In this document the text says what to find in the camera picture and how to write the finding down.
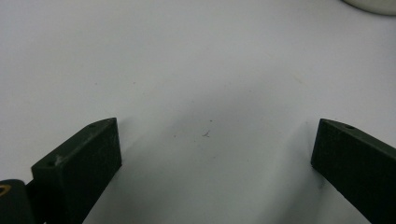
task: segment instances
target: small debris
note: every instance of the small debris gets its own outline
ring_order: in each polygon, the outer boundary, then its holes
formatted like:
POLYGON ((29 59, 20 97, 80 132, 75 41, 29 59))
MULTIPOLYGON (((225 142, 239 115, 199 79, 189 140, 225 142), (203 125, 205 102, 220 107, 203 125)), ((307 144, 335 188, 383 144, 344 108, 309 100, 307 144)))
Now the small debris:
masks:
POLYGON ((209 132, 210 132, 210 130, 207 131, 207 133, 205 133, 204 135, 202 135, 202 137, 209 137, 209 132))

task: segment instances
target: white surface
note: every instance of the white surface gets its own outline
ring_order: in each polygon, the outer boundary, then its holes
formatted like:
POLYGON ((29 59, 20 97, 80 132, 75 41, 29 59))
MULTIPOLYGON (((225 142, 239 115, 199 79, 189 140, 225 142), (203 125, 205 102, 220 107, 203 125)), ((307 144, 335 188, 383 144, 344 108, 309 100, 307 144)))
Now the white surface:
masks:
POLYGON ((335 0, 1 1, 0 179, 117 117, 84 223, 368 223, 309 160, 320 118, 396 146, 395 36, 335 0))

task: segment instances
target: small hole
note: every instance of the small hole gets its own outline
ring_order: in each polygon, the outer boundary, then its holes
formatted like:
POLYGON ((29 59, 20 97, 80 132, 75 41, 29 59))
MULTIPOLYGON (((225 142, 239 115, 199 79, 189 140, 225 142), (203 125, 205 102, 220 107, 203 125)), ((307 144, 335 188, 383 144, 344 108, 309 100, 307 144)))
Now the small hole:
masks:
POLYGON ((11 189, 10 185, 0 185, 0 197, 7 194, 11 189))
POLYGON ((355 129, 354 127, 350 126, 350 125, 346 125, 347 129, 355 129))

